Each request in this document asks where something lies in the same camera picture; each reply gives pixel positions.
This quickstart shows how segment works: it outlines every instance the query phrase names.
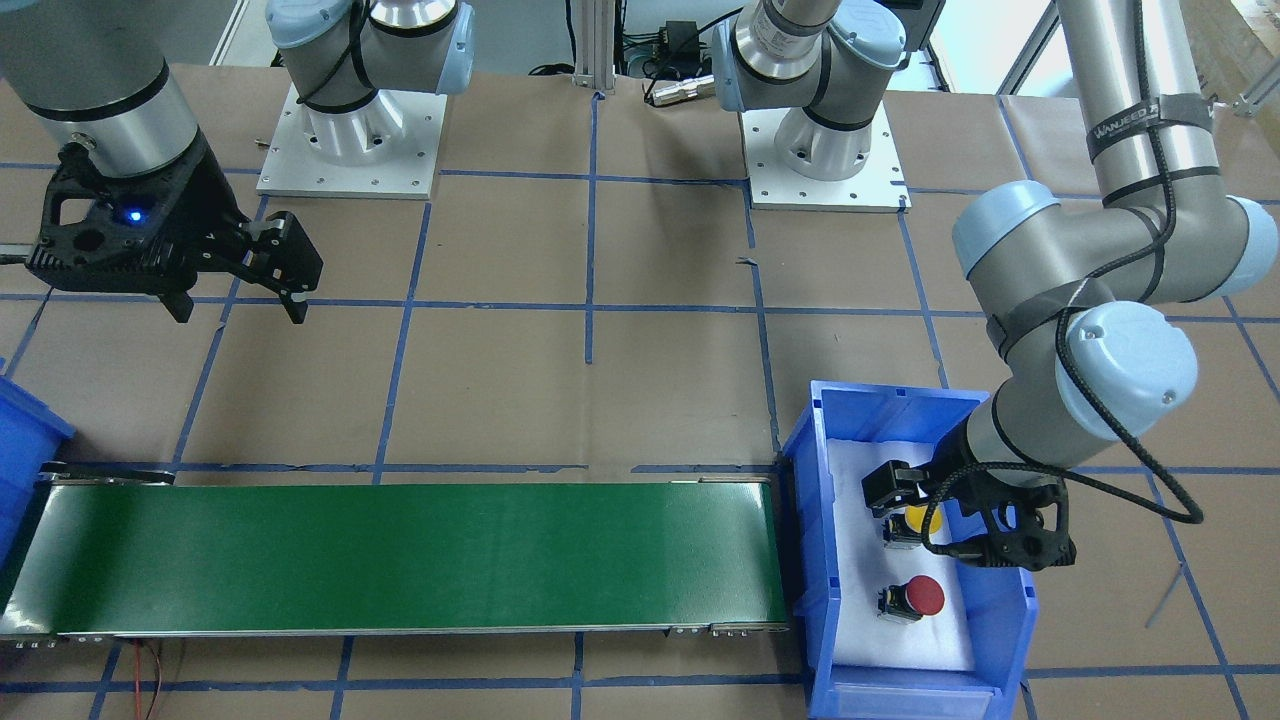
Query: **table surface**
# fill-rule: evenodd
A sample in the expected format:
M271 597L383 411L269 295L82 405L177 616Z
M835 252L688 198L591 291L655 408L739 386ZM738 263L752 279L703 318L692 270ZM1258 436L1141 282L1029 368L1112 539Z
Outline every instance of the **table surface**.
M451 100L430 205L260 200L255 140L288 76L174 70L242 206L296 211L324 256L306 324L227 277L201 279L178 325L3 268L0 356L79 429L67 460L183 486L772 478L810 379L1006 377L951 250L977 195L1030 177L1070 211L1098 205L1071 100L890 94L911 210L785 213L750 208L737 120L714 102L483 74ZM26 242L55 149L4 85L0 123L0 242ZM1256 128L1228 114L1216 136L1230 192L1280 214ZM1073 489L1080 560L1037 575L1019 716L1280 715L1280 275L1162 310L1201 379L1144 439L1208 520ZM1091 466L1152 492L1123 451ZM1180 561L1188 582L1146 629ZM0 717L129 717L133 656L5 651ZM796 633L166 641L161 659L160 717L804 716Z

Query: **red button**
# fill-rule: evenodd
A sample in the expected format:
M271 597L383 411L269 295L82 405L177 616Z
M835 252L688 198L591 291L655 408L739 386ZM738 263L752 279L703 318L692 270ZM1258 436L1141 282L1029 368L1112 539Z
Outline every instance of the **red button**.
M928 575L916 575L906 583L906 602L920 615L937 615L946 605L942 585Z

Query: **aluminum base plate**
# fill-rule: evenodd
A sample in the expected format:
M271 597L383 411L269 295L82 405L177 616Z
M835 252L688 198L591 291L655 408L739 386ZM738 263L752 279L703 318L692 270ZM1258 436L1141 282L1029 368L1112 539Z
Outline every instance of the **aluminum base plate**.
M751 179L751 205L763 210L896 213L910 208L897 146L882 104L872 119L872 150L863 170L846 181L815 181L792 170L773 147L788 109L742 113L742 146Z
M402 149L397 150L401 151L388 154L385 161L375 165L343 167L326 161L310 146L302 131L301 106L296 102L298 91L291 86L257 181L259 195L430 200L448 97L394 90L383 92L389 92L404 111L407 132L399 141Z

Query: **conveyor belt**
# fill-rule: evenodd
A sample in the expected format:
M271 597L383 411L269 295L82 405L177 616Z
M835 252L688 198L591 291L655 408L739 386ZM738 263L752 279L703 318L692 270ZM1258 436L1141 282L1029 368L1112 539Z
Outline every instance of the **conveyor belt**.
M55 486L24 534L0 635L786 621L758 483Z

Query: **yellow button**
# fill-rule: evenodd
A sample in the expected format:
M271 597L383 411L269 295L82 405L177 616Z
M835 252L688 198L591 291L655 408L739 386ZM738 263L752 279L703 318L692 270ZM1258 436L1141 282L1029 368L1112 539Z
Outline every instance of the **yellow button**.
M920 532L920 527L924 524L924 506L923 505L909 505L906 507L906 527L915 532ZM942 509L938 507L933 511L933 518L929 520L929 534L938 532L942 528Z

